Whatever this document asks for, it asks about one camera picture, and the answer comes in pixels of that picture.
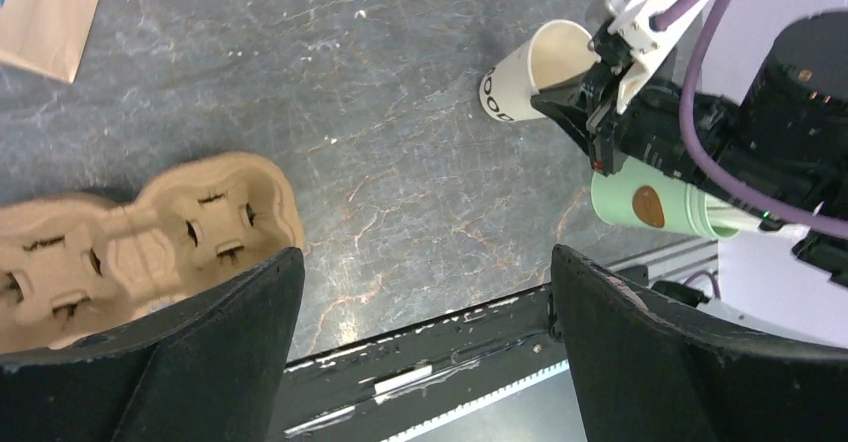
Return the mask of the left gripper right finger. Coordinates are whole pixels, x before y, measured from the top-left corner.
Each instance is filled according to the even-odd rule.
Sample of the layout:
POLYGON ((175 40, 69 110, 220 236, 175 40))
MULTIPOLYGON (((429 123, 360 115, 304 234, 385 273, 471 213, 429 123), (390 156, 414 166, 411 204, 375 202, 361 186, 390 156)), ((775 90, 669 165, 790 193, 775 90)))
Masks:
POLYGON ((847 352, 749 329, 552 251, 556 328, 591 441, 843 441, 847 352))

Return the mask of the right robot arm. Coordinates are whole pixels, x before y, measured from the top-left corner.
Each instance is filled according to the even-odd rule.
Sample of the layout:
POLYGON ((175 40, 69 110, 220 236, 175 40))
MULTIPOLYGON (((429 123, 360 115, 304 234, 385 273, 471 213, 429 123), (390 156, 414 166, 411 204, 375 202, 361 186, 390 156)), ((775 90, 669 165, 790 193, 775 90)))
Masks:
MULTIPOLYGON (((679 128, 682 89, 660 70, 617 111, 622 69, 635 60, 623 39, 597 33, 601 60, 586 73, 531 98, 601 175, 636 159, 755 216, 774 232, 786 223, 744 203, 699 169, 679 128)), ((740 103, 698 93, 693 118, 705 151, 749 187, 785 204, 837 219, 847 216, 847 12, 830 9, 790 23, 776 37, 740 103)))

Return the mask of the white paper coffee cup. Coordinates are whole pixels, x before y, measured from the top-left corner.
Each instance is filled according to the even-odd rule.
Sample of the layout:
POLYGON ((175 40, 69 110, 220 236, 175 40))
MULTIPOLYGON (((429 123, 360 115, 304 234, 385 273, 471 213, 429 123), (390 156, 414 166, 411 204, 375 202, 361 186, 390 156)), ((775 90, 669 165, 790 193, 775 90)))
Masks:
POLYGON ((531 98, 588 71, 599 60, 589 49, 591 40, 592 35, 574 21, 543 24, 482 77, 478 98, 485 113, 501 122, 542 119, 531 98))

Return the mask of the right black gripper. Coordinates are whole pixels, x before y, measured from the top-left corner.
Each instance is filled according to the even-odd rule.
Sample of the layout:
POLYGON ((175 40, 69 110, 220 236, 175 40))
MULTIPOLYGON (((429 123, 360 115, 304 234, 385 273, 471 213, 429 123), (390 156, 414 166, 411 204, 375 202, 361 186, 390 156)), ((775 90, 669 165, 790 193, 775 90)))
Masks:
POLYGON ((622 113, 617 111, 619 83, 635 62, 622 35, 603 24, 587 48, 587 69, 541 89, 530 102, 578 145, 596 173, 609 176, 622 169, 627 156, 648 159, 639 151, 647 146, 648 135, 663 127, 663 110, 650 98, 638 96, 622 113))

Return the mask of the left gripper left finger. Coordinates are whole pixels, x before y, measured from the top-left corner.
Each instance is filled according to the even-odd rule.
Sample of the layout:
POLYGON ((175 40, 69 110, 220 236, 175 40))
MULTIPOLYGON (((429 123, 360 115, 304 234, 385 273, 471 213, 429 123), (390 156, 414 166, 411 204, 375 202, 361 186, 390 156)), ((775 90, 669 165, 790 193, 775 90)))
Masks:
POLYGON ((5 441, 261 441, 305 279, 289 248, 150 316, 1 359, 5 441))

